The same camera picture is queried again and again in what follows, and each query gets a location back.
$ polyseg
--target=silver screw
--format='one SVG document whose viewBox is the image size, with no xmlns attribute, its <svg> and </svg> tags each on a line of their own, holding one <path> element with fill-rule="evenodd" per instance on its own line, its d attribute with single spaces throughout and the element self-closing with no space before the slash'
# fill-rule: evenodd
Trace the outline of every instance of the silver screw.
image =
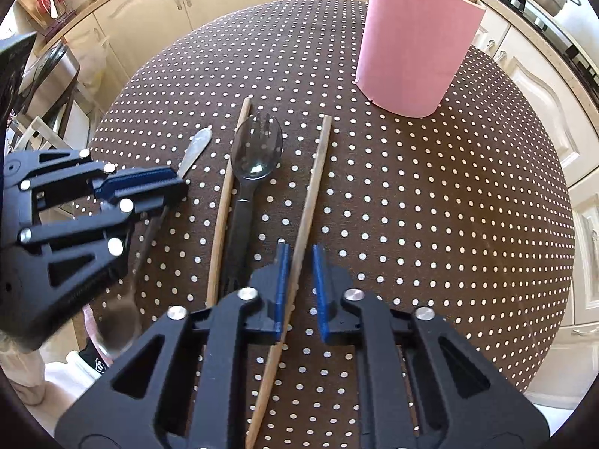
<svg viewBox="0 0 599 449">
<path fill-rule="evenodd" d="M 359 288 L 349 288 L 343 293 L 343 296 L 346 300 L 357 302 L 364 298 L 364 291 L 360 290 Z"/>
<path fill-rule="evenodd" d="M 31 241 L 31 230 L 29 228 L 25 228 L 19 233 L 19 239 L 21 243 L 29 243 Z"/>
<path fill-rule="evenodd" d="M 169 319 L 179 321 L 187 316 L 187 309 L 185 307 L 181 307 L 180 305 L 174 305 L 168 308 L 167 316 Z"/>
<path fill-rule="evenodd" d="M 131 201 L 131 199 L 121 199 L 121 202 L 119 202 L 119 209 L 123 211 L 123 213 L 130 213 L 133 211 L 133 201 Z"/>
<path fill-rule="evenodd" d="M 119 238 L 109 239 L 109 252 L 112 256 L 120 257 L 125 250 L 123 242 Z"/>
<path fill-rule="evenodd" d="M 418 307 L 416 309 L 416 318 L 421 321 L 429 321 L 433 317 L 435 317 L 435 311 L 433 311 L 430 307 Z"/>
<path fill-rule="evenodd" d="M 237 296 L 241 300 L 252 300 L 258 297 L 258 291 L 253 287 L 244 287 L 239 289 Z"/>
</svg>

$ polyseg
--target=polka dot tablecloth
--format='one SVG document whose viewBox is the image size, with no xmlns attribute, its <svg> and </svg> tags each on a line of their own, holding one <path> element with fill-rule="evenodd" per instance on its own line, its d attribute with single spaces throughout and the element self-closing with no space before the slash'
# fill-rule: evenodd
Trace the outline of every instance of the polka dot tablecloth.
<svg viewBox="0 0 599 449">
<path fill-rule="evenodd" d="M 323 243 L 355 286 L 390 305 L 447 316 L 524 390 L 558 329 L 572 273 L 558 157 L 519 89 L 474 48 L 431 116 L 403 118 L 370 103 L 353 83 L 366 9 L 284 0 L 232 13 L 164 50 L 124 88 L 92 143 L 95 159 L 176 168 L 192 135 L 213 127 L 188 176 L 189 197 L 142 271 L 143 322 L 170 305 L 204 305 L 220 188 L 251 95 L 254 111 L 279 120 L 285 149 L 256 193 L 250 267 L 271 262 L 277 242 L 294 244 L 322 116 L 332 115 L 310 243 Z M 83 214 L 95 206 L 77 205 Z M 353 352 L 321 342 L 308 267 L 259 448 L 358 447 Z M 107 289 L 95 312 L 122 289 Z M 250 351 L 248 418 L 266 355 Z"/>
</svg>

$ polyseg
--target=table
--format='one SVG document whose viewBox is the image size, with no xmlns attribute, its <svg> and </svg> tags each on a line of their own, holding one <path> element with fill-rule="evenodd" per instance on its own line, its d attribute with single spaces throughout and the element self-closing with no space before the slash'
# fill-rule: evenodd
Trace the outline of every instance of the table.
<svg viewBox="0 0 599 449">
<path fill-rule="evenodd" d="M 251 94 L 285 139 L 280 168 L 256 194 L 251 267 L 272 261 L 278 241 L 295 242 L 317 128 L 330 114 L 310 243 L 325 244 L 356 286 L 397 308 L 427 304 L 447 316 L 524 390 L 558 329 L 572 274 L 558 157 L 519 89 L 474 48 L 431 116 L 407 119 L 370 103 L 352 82 L 366 8 L 284 0 L 232 13 L 177 41 L 125 86 L 92 143 L 94 159 L 176 168 L 197 128 L 214 132 L 189 175 L 189 198 L 167 218 L 143 271 L 145 326 L 170 305 L 203 307 L 220 187 Z M 77 205 L 80 214 L 95 206 Z M 352 350 L 320 341 L 307 270 L 260 448 L 358 446 Z M 95 311 L 120 291 L 107 289 Z M 266 353 L 250 354 L 250 404 Z"/>
</svg>

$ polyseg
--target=white floor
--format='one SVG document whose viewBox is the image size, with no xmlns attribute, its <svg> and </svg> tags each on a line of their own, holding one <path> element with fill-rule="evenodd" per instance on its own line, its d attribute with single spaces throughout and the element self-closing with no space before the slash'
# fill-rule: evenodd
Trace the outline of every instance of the white floor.
<svg viewBox="0 0 599 449">
<path fill-rule="evenodd" d="M 555 434 L 555 432 L 557 432 L 557 430 L 564 424 L 564 422 L 566 420 L 568 420 L 568 417 L 570 417 L 570 414 L 573 412 L 573 410 L 547 407 L 544 405 L 536 405 L 535 404 L 534 406 L 537 407 L 539 409 L 539 411 L 541 412 L 541 414 L 543 414 L 545 416 L 545 418 L 547 419 L 547 423 L 549 423 L 549 431 L 551 432 L 551 435 L 553 435 L 553 434 Z"/>
</svg>

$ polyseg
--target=plastic bag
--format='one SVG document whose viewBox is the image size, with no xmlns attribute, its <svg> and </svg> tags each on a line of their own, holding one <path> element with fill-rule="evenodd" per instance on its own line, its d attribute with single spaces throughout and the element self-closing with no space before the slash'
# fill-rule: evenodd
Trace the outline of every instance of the plastic bag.
<svg viewBox="0 0 599 449">
<path fill-rule="evenodd" d="M 93 95 L 100 91 L 102 79 L 106 72 L 108 51 L 107 39 L 94 42 L 91 46 L 71 47 L 73 55 L 79 61 L 79 82 Z"/>
</svg>

